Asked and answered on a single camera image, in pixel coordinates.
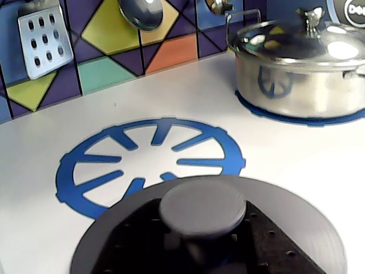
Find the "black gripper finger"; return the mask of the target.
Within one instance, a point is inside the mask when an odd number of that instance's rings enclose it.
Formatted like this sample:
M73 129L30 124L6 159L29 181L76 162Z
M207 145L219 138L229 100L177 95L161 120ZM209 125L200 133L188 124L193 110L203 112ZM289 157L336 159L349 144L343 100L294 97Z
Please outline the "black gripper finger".
M199 273L182 237L172 232L153 199L121 221L110 233L94 273Z
M309 256L253 203L233 230L226 263L234 273L324 273Z

